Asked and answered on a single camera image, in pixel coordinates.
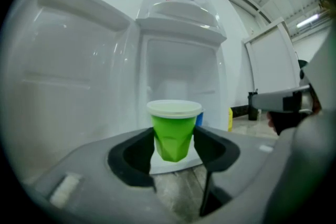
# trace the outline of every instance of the yellow bottle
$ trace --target yellow bottle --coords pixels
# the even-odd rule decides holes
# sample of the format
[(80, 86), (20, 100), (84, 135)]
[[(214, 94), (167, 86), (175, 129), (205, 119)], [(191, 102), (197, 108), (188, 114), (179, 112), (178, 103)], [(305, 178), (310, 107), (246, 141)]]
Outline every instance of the yellow bottle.
[(232, 118), (233, 118), (233, 112), (232, 109), (229, 108), (229, 128), (228, 128), (229, 132), (232, 131)]

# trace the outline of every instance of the floor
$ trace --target floor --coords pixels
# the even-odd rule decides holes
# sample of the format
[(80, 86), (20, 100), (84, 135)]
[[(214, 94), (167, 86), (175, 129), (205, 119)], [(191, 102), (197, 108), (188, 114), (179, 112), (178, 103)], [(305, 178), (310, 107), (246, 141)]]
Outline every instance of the floor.
[[(249, 121), (248, 116), (233, 119), (233, 133), (277, 138), (277, 134), (267, 125), (266, 114), (259, 115), (257, 121)], [(185, 222), (199, 219), (206, 181), (203, 165), (190, 169), (154, 175), (157, 195), (162, 203)]]

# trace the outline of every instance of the white panel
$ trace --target white panel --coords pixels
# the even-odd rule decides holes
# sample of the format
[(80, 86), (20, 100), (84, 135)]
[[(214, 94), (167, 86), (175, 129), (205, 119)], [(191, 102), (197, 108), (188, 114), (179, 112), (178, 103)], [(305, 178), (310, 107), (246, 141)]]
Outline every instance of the white panel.
[(281, 10), (274, 1), (268, 3), (264, 10), (273, 18), (273, 20), (276, 20), (282, 16)]
[(336, 61), (335, 31), (332, 29), (321, 48), (304, 68), (309, 82), (314, 88), (323, 111), (336, 109)]
[(309, 62), (327, 38), (329, 31), (330, 29), (325, 29), (294, 42), (293, 47), (297, 52), (299, 59)]
[(254, 33), (260, 31), (260, 26), (258, 25), (256, 18), (251, 13), (247, 12), (246, 10), (237, 6), (234, 3), (232, 3), (232, 5), (240, 16), (249, 35), (253, 35)]
[(282, 24), (266, 29), (246, 43), (255, 88), (259, 93), (299, 86), (299, 64)]
[[(82, 144), (137, 129), (135, 74), (124, 59), (135, 62), (125, 48), (126, 39), (138, 42), (128, 31), (135, 22), (101, 0), (18, 0), (8, 20), (4, 140), (21, 178)], [(133, 89), (132, 108), (122, 86)]]
[(283, 18), (288, 18), (295, 13), (295, 1), (296, 0), (286, 0), (287, 5), (286, 10), (284, 10), (284, 15), (282, 16)]
[(277, 6), (279, 11), (281, 12), (281, 14), (279, 14), (280, 16), (278, 17), (287, 18), (291, 14), (293, 14), (294, 10), (291, 6), (292, 3), (290, 2), (290, 0), (273, 0), (272, 2)]

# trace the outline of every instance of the wall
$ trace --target wall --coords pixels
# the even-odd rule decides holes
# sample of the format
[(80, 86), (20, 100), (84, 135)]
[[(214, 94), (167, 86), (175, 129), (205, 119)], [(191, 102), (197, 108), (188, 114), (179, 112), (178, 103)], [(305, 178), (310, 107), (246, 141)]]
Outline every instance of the wall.
[(249, 35), (252, 35), (254, 33), (257, 33), (261, 30), (260, 26), (258, 25), (255, 17), (247, 12), (246, 10), (244, 10), (243, 8), (239, 7), (238, 5), (236, 5), (235, 3), (232, 3), (233, 8), (235, 8), (236, 12), (238, 13), (238, 15), (240, 16), (247, 32)]
[(298, 54), (299, 59), (309, 62), (323, 44), (329, 30), (329, 28), (321, 30), (311, 36), (294, 42), (294, 50)]
[[(131, 18), (135, 19), (142, 0), (104, 0)], [(215, 6), (222, 24), (226, 30), (227, 40), (222, 44), (226, 67), (226, 77), (228, 85), (229, 106), (245, 105), (247, 92), (252, 90), (252, 72), (248, 54), (242, 39), (249, 36), (243, 22), (250, 28), (257, 28), (253, 23), (253, 17), (244, 13), (241, 8), (237, 8), (241, 17), (237, 14), (229, 0), (211, 0)]]

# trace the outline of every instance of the refrigerator door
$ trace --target refrigerator door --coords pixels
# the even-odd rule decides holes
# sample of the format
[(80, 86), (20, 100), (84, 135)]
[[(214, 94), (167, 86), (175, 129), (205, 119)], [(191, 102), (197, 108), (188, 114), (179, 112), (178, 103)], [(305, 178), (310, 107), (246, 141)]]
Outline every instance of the refrigerator door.
[(102, 0), (16, 0), (2, 33), (4, 142), (33, 181), (83, 144), (136, 130), (140, 30)]

